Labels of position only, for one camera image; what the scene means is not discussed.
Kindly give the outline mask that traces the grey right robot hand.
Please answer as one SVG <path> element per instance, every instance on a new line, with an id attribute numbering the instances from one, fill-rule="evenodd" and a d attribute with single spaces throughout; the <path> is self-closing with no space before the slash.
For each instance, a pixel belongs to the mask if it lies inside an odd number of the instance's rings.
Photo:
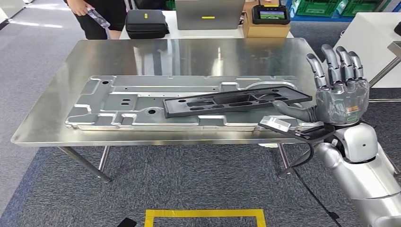
<path id="1" fill-rule="evenodd" d="M 306 56 L 314 75 L 316 105 L 297 108 L 283 101 L 275 101 L 273 105 L 281 114 L 304 122 L 357 123 L 367 110 L 370 91 L 359 56 L 342 46 L 333 49 L 328 44 L 323 44 L 321 51 L 326 58 L 326 73 L 314 54 Z"/>

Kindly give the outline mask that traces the person's hand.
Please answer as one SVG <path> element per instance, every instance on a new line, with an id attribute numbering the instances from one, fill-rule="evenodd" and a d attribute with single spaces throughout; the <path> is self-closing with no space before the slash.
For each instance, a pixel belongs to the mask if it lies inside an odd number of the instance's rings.
<path id="1" fill-rule="evenodd" d="M 66 0 L 71 11 L 78 16 L 85 16 L 89 10 L 95 9 L 84 0 Z"/>

